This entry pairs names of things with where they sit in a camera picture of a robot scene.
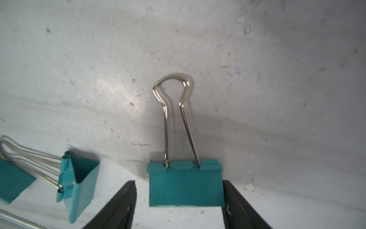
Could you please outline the teal shiny binder clip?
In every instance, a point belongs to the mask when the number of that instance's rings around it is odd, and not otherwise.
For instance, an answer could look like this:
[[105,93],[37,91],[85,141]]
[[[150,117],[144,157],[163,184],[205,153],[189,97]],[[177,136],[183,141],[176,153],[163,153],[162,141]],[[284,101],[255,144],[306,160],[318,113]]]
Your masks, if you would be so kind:
[[10,205],[36,178],[21,158],[5,155],[1,148],[1,202]]

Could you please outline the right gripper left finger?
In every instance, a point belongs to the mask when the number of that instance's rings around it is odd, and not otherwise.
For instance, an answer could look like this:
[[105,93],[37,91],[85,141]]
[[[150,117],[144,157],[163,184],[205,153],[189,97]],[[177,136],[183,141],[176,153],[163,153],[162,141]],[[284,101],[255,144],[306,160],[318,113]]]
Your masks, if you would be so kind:
[[127,181],[85,229],[130,229],[137,201],[134,180]]

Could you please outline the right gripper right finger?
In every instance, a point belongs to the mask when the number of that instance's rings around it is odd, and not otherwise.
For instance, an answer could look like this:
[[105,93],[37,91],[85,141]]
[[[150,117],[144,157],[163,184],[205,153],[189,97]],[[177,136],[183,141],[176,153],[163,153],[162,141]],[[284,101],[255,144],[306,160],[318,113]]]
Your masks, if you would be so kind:
[[224,180],[223,186],[222,214],[226,229],[272,229],[230,181]]

